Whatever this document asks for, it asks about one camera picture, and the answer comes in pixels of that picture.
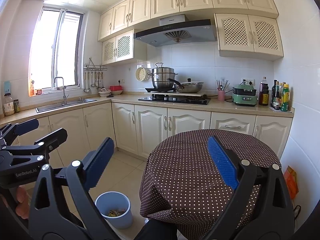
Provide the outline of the left hand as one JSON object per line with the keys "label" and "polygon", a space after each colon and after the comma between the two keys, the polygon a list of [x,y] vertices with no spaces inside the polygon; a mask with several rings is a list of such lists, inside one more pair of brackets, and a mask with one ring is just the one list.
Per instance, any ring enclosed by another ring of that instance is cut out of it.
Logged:
{"label": "left hand", "polygon": [[27,191],[19,186],[16,191],[16,198],[18,201],[16,207],[16,214],[21,217],[22,219],[29,218],[30,206],[29,206],[29,196]]}

